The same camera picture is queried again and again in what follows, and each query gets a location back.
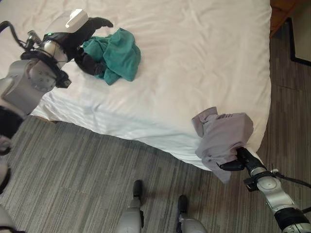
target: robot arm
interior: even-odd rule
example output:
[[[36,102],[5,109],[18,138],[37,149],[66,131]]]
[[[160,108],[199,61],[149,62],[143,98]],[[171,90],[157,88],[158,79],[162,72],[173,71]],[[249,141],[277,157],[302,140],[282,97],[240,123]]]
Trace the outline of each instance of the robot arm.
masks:
[[[67,11],[48,27],[43,41],[30,31],[25,45],[18,40],[9,22],[1,23],[0,32],[8,26],[25,52],[21,60],[10,65],[8,75],[0,79],[0,155],[10,151],[11,138],[43,95],[55,86],[70,85],[62,66],[73,58],[80,60],[83,42],[97,29],[113,24],[107,19],[89,18],[82,9]]]
[[[273,213],[282,233],[311,233],[311,225],[291,197],[282,189],[281,182],[267,171],[254,152],[245,148],[237,149],[238,160],[220,165],[223,170],[247,169],[250,178],[244,180],[247,189],[259,190]]]

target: mattress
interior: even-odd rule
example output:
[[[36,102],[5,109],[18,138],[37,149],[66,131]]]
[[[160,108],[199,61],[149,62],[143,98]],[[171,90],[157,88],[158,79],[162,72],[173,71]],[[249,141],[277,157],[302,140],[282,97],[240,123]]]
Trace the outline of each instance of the mattress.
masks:
[[[43,33],[65,10],[83,8],[114,28],[132,32],[141,49],[133,82],[108,86],[74,62],[63,70],[72,84],[47,93],[32,112],[94,132],[139,140],[208,170],[195,155],[200,138],[191,123],[199,112],[246,112],[254,122],[248,147],[262,141],[270,108],[269,0],[3,0],[0,20],[9,20],[21,40]],[[0,77],[22,49],[9,30],[0,34]]]

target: fabric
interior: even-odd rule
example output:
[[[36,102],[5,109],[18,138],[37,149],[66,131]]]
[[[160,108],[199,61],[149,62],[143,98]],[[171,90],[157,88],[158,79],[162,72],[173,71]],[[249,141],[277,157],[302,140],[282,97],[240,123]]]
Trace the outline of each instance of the fabric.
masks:
[[[74,8],[114,24],[95,36],[118,28],[133,33],[141,50],[138,72],[131,83],[108,86],[69,62],[63,67],[69,88],[44,95],[33,115],[139,140],[208,169],[194,153],[201,138],[191,119],[217,106],[219,114],[247,113],[254,122],[247,145],[258,150],[270,109],[268,0],[2,0],[0,20],[13,23],[26,40],[29,30],[42,37],[54,18]],[[0,43],[5,77],[22,49],[10,30]]]
[[[253,133],[253,122],[246,113],[217,115],[216,107],[206,109],[192,119],[197,134],[202,137],[195,154],[224,183],[231,172],[218,165],[237,159],[237,148],[245,146]]]
[[[140,63],[140,50],[134,36],[122,28],[107,37],[94,36],[83,43],[84,52],[107,69],[97,78],[111,85],[119,78],[133,81]]]

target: robot leg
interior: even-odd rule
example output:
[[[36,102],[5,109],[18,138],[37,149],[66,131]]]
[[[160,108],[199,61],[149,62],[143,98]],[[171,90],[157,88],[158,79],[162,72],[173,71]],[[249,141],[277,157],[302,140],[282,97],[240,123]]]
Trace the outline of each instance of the robot leg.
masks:
[[[133,199],[122,214],[116,228],[116,233],[140,233],[144,226],[144,215],[140,210],[142,195],[142,182],[135,181],[133,186]]]
[[[177,233],[207,233],[202,223],[187,216],[188,199],[181,195],[178,199],[178,224]]]

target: wooden furniture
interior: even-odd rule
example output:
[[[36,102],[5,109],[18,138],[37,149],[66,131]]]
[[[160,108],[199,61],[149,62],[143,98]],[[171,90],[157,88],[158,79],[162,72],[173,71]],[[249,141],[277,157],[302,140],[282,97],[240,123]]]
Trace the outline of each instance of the wooden furniture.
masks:
[[[270,0],[272,7],[270,38],[283,25],[301,0]]]

